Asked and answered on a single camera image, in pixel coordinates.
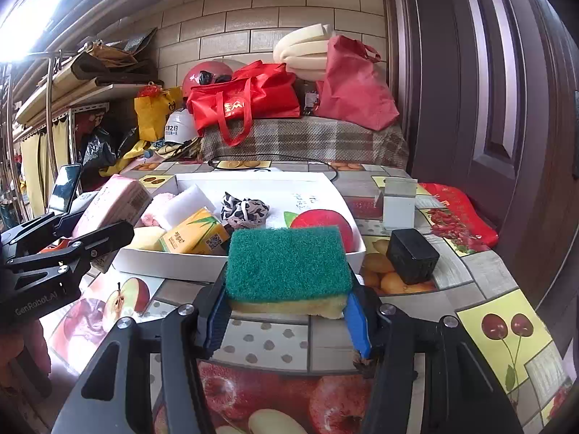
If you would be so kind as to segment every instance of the red tote bag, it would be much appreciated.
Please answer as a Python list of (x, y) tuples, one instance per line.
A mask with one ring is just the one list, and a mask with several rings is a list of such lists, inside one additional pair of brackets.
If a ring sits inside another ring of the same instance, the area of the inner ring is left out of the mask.
[[(285, 63), (257, 60), (234, 72), (231, 81), (194, 86), (187, 109), (199, 133), (218, 125), (224, 142), (234, 147), (249, 135), (254, 118), (300, 116), (294, 80), (295, 75), (286, 72)], [(230, 119), (243, 119), (243, 130), (235, 138), (231, 138), (227, 126)]]
[(332, 37), (325, 77), (317, 83), (320, 105), (315, 115), (375, 131), (392, 124), (398, 109), (386, 80), (374, 66), (376, 62), (380, 62), (380, 55), (370, 46), (346, 36)]

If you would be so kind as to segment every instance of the brick wall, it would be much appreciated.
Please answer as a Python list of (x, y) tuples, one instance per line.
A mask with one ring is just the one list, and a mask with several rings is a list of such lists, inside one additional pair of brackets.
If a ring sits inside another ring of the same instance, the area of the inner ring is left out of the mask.
[(382, 0), (162, 0), (108, 33), (157, 26), (153, 43), (159, 78), (175, 86), (199, 60), (271, 62), (283, 36), (315, 23), (331, 24), (336, 33), (362, 40), (387, 59)]

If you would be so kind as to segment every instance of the red shopping bag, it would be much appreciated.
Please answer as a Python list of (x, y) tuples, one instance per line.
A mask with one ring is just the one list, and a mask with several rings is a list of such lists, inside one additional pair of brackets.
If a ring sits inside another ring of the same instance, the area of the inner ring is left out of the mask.
[(460, 189), (444, 184), (420, 183), (420, 185), (432, 194), (436, 199), (458, 217), (460, 223), (467, 227), (473, 234), (474, 238), (481, 240), (486, 246), (493, 247), (499, 241), (499, 235), (496, 230), (489, 227), (474, 210), (473, 204)]
[[(187, 98), (187, 109), (195, 127), (219, 125), (224, 142), (239, 145), (250, 133), (254, 118), (299, 117), (299, 102), (293, 90), (295, 75), (286, 72), (285, 63), (250, 63), (233, 73), (231, 81), (194, 86)], [(230, 119), (243, 119), (243, 130), (235, 138), (227, 126)]]
[(392, 124), (398, 109), (386, 80), (374, 66), (376, 62), (380, 62), (380, 55), (370, 46), (345, 36), (332, 37), (325, 77), (317, 83), (320, 99), (314, 114), (375, 131)]

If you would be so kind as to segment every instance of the smartphone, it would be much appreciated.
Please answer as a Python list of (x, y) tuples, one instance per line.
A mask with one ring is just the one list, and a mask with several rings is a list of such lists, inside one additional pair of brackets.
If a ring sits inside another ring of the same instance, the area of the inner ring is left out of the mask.
[(55, 215), (59, 215), (70, 211), (81, 173), (82, 165), (80, 163), (61, 166), (52, 195), (48, 199), (47, 212), (54, 212)]

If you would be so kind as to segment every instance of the blue gripper pad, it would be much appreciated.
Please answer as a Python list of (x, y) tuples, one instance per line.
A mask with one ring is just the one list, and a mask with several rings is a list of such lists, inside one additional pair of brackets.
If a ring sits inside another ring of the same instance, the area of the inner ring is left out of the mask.
[(366, 320), (366, 315), (360, 305), (360, 301), (358, 301), (358, 297), (356, 297), (354, 292), (348, 294), (346, 308), (344, 309), (344, 318), (354, 349), (358, 350), (364, 359), (368, 359), (372, 347), (368, 336), (368, 321)]
[(207, 319), (207, 337), (203, 348), (210, 354), (221, 347), (225, 330), (231, 316), (231, 307), (225, 298), (225, 286), (221, 289), (213, 310)]

